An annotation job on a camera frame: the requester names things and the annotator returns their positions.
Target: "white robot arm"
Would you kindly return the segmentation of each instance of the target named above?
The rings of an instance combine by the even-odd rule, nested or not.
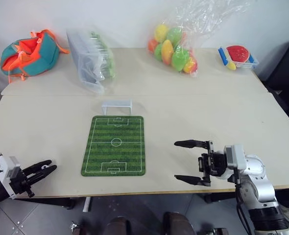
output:
[[[208,154],[202,154],[199,160],[199,177],[175,175],[178,180],[193,185],[210,186],[210,175],[235,183],[237,211],[248,234],[251,234],[241,203],[249,211],[256,235],[289,235],[289,227],[279,209],[275,190],[266,176],[265,165],[256,155],[245,155],[243,146],[235,144],[225,146],[224,151],[214,151],[213,141],[177,141],[176,146],[202,147]]]

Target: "toy watermelon slice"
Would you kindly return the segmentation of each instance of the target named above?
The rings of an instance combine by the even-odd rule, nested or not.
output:
[[[246,62],[249,59],[250,53],[243,46],[230,46],[226,49],[233,61]]]

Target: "white wall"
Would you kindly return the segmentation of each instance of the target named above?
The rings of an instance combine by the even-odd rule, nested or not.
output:
[[[49,28],[62,46],[66,28],[89,26],[111,47],[145,47],[154,25],[174,5],[172,0],[0,0],[0,55],[32,29]],[[289,41],[289,0],[256,0],[244,14],[233,16],[204,47],[243,44],[258,58],[261,79],[277,63]],[[7,78],[0,73],[0,90]]]

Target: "center circle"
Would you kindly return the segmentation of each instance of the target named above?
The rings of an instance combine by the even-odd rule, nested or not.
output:
[[[111,140],[111,145],[114,147],[118,147],[121,145],[121,139],[120,138],[114,138]]]

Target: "plastic toy fruit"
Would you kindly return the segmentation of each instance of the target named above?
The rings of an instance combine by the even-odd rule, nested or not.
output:
[[[158,61],[162,61],[161,50],[162,50],[162,43],[157,45],[155,50],[154,50],[154,56]]]
[[[154,53],[154,50],[156,48],[156,46],[158,45],[159,43],[154,40],[154,39],[151,39],[149,42],[148,42],[148,50],[151,52],[151,53]]]
[[[233,61],[246,62],[250,53],[243,46],[230,46],[226,48]]]
[[[197,70],[197,61],[194,57],[190,56],[188,62],[185,64],[183,71],[185,73],[192,73]]]
[[[189,52],[178,46],[172,55],[172,66],[177,71],[181,71],[189,60]]]
[[[165,24],[159,24],[155,28],[154,39],[159,43],[164,42],[168,31],[169,31],[169,28]]]
[[[161,50],[161,55],[162,55],[162,60],[164,64],[169,65],[171,60],[172,60],[172,55],[173,55],[173,46],[170,40],[165,40],[162,44],[162,50]]]
[[[172,42],[173,47],[177,46],[182,39],[182,31],[180,28],[171,28],[166,36],[166,39]]]

